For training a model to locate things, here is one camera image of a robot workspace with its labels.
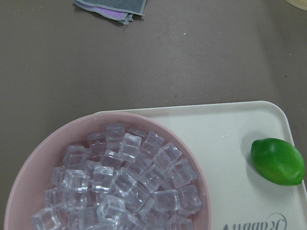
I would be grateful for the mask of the pile of clear ice cubes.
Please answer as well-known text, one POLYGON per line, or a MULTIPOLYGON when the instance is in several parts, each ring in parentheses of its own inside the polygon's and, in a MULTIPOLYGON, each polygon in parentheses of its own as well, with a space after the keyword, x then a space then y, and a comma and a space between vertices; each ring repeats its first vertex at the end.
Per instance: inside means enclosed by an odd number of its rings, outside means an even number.
POLYGON ((163 136, 123 124, 66 148, 36 230, 191 230, 202 202, 189 160, 163 136))

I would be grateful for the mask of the pink bowl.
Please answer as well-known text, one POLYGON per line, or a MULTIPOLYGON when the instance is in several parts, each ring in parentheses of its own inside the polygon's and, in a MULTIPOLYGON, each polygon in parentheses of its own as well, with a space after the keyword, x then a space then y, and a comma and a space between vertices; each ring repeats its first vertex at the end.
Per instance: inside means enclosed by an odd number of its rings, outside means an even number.
POLYGON ((194 229, 213 229, 210 193, 196 155, 177 134, 164 125, 142 115, 127 112, 98 112, 78 118, 60 127, 42 141, 23 164, 15 179, 6 206, 3 228, 32 230, 34 227, 31 216, 44 206, 43 192, 51 187, 52 169, 60 165, 66 147, 71 144, 84 144, 89 133, 114 123, 154 131, 167 141, 172 141, 182 151, 198 174, 194 183, 200 194, 202 208, 192 217, 194 229))

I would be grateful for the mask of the grey folded cloth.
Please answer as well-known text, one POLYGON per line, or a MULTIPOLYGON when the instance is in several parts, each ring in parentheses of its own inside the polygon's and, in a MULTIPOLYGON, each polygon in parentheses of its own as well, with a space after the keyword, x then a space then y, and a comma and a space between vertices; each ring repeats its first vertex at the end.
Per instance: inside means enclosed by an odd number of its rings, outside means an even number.
POLYGON ((95 12, 123 25, 133 21, 133 16, 143 16, 147 0, 74 0, 84 10, 95 12))

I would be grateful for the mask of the cream rectangular tray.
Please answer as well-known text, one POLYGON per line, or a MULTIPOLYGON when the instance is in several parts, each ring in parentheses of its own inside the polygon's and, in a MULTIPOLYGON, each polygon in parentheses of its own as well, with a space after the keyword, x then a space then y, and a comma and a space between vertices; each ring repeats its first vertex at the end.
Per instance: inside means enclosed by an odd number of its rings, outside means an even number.
POLYGON ((250 162, 253 141, 293 143, 284 112, 266 101, 134 109, 174 132, 204 174, 213 230, 304 230, 304 184, 281 186, 260 176, 250 162))

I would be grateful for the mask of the green lime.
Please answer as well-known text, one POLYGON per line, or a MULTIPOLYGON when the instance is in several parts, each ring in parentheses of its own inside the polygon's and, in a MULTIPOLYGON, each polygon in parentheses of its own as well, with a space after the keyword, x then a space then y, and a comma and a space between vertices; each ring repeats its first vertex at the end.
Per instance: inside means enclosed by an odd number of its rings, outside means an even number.
POLYGON ((293 186, 301 184, 305 177, 302 154, 284 140, 255 140, 251 145, 250 158, 256 171, 272 183, 293 186))

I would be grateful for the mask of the wooden cup stand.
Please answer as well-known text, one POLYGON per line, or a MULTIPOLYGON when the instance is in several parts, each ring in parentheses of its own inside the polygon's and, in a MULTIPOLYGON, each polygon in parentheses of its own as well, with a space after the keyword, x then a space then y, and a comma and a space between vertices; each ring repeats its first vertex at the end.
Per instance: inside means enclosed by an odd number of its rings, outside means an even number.
POLYGON ((288 2, 289 4, 291 4, 292 6, 304 10, 307 10, 307 0, 286 0, 286 2, 288 2))

